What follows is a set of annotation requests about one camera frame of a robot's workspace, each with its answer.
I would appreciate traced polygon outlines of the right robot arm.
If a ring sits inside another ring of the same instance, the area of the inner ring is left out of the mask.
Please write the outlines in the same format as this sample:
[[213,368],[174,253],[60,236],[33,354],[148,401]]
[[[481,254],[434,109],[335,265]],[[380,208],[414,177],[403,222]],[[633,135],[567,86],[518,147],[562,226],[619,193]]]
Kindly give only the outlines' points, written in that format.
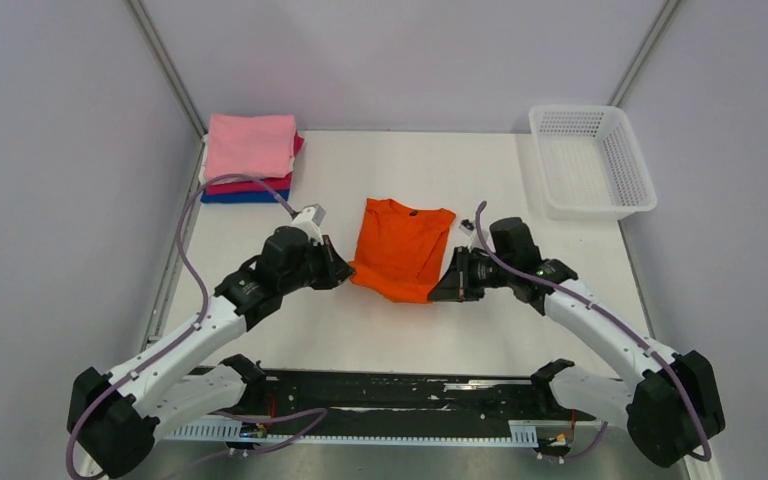
[[599,301],[579,275],[558,259],[542,256],[529,227],[509,217],[483,230],[464,220],[470,243],[454,249],[449,266],[428,295],[431,302],[475,302],[488,289],[514,297],[574,334],[614,371],[595,375],[567,359],[532,375],[531,403],[544,417],[565,409],[623,428],[653,464],[670,467],[691,457],[713,457],[711,440],[725,418],[710,361],[644,335]]

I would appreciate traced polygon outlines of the orange t-shirt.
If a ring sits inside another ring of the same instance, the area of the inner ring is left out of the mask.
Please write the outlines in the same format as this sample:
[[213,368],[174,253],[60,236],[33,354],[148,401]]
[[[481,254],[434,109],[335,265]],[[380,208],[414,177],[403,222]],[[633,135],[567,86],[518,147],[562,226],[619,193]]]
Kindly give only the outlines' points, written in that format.
[[456,214],[393,199],[366,200],[351,282],[394,303],[427,304],[438,283]]

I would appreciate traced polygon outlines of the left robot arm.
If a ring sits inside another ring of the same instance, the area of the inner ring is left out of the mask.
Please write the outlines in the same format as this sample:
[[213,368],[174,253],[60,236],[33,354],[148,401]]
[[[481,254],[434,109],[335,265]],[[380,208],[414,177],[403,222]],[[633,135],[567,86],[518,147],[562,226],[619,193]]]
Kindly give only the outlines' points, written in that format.
[[77,447],[115,479],[185,424],[232,406],[258,411],[266,400],[266,374],[247,357],[228,357],[195,380],[188,374],[275,313],[285,296],[304,288],[331,290],[354,273],[328,236],[314,239],[298,227],[277,228],[260,254],[206,294],[197,313],[172,334],[106,373],[90,367],[77,376],[67,417],[70,477],[80,476]]

